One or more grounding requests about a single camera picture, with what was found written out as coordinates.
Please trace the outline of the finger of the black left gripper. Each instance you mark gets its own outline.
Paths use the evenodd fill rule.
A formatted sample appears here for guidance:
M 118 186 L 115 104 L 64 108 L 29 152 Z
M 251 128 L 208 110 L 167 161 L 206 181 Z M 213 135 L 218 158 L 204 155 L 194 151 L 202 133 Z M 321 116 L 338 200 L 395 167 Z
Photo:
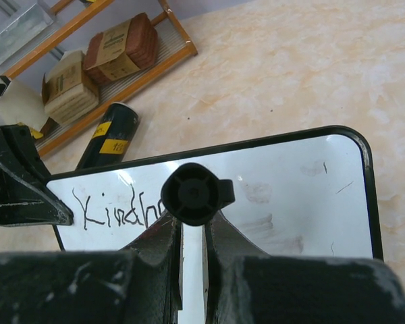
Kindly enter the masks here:
M 0 126 L 0 225 L 71 225 L 26 126 Z

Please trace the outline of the black capped marker pen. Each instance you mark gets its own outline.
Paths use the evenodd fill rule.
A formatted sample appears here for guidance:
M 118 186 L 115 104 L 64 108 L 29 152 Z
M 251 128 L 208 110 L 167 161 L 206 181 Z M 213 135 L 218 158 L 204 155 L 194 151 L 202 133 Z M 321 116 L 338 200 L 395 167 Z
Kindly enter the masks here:
M 234 185 L 198 163 L 179 166 L 165 181 L 161 201 L 169 214 L 191 226 L 204 225 L 234 203 Z

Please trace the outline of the black yellow drink can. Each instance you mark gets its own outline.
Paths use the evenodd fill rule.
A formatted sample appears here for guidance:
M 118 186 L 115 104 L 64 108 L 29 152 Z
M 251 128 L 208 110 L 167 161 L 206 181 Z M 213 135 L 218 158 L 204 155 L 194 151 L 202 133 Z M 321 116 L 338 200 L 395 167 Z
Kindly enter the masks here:
M 139 116 L 124 103 L 110 104 L 96 127 L 76 169 L 120 163 L 138 126 Z

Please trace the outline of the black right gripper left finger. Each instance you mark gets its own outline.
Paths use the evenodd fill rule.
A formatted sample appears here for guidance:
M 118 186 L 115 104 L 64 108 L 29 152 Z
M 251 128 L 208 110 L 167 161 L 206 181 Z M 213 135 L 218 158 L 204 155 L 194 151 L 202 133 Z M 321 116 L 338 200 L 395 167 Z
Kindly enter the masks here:
M 0 253 L 0 323 L 177 323 L 182 225 L 118 251 Z

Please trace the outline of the black framed whiteboard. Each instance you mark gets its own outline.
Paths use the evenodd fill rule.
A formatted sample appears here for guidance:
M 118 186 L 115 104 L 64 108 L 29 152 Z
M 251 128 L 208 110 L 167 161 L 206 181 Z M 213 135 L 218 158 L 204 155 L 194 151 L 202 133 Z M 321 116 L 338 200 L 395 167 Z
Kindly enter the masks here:
M 55 175 L 47 188 L 73 213 L 73 224 L 57 227 L 60 247 L 125 248 L 171 215 L 161 189 L 185 163 L 233 182 L 236 200 L 218 213 L 271 256 L 383 260 L 371 151 L 360 134 L 339 126 Z M 177 323 L 207 323 L 207 223 L 178 221 Z

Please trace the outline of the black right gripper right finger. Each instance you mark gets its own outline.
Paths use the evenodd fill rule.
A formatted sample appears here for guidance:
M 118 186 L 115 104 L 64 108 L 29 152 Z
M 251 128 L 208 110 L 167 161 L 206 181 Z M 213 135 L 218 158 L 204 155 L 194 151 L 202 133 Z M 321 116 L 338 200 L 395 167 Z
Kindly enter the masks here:
M 207 323 L 405 323 L 405 292 L 377 259 L 271 256 L 216 213 L 205 226 Z

